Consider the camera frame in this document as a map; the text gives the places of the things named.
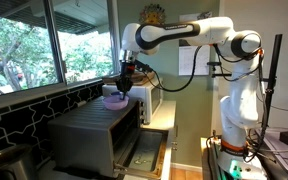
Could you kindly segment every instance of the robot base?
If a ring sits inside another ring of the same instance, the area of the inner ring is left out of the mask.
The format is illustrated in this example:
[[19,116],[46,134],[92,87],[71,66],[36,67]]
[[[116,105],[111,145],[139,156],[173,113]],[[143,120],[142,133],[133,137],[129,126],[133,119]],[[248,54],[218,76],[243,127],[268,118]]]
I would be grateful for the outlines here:
[[226,152],[219,152],[217,164],[221,167],[222,170],[229,173],[234,179],[267,179],[261,162],[257,157],[255,157],[249,163],[246,163],[242,157],[233,156],[227,154]]

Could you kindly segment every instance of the wooden floor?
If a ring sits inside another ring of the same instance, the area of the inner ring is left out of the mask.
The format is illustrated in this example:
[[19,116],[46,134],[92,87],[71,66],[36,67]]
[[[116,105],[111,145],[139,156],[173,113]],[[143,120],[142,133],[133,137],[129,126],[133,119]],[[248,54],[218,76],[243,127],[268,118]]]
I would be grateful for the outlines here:
[[170,180],[203,180],[202,172],[171,168]]

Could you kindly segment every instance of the kitchen counter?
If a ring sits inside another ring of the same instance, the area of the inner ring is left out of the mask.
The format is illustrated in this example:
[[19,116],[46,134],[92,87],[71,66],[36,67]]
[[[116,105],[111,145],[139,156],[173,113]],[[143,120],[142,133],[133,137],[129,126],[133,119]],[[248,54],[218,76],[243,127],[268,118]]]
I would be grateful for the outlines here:
[[[172,152],[172,141],[174,137],[174,121],[175,121],[175,101],[163,101],[159,107],[156,114],[154,114],[153,119],[149,125],[143,125],[142,128],[148,129],[159,129],[168,130],[168,139],[166,145],[166,151],[164,156],[163,170],[161,179],[168,180],[171,167],[171,152]],[[85,178],[76,177],[69,175],[67,173],[54,171],[55,167],[54,161],[49,161],[46,163],[39,171],[40,180],[86,180]],[[144,180],[145,178],[135,177],[126,175],[124,180]]]

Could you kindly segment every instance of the black tile backsplash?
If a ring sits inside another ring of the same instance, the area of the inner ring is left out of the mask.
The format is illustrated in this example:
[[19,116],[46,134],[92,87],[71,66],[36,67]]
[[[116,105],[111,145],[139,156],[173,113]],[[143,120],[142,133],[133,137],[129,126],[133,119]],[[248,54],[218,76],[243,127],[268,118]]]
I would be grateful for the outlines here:
[[0,150],[32,145],[36,165],[52,154],[47,122],[102,95],[102,81],[0,108]]

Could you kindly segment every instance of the oven door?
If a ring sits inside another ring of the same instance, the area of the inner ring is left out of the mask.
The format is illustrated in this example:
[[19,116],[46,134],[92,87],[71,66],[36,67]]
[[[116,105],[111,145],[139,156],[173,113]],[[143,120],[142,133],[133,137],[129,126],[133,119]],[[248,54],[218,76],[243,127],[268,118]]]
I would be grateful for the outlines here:
[[148,179],[160,179],[166,151],[168,131],[141,129],[135,144],[126,149],[114,171]]

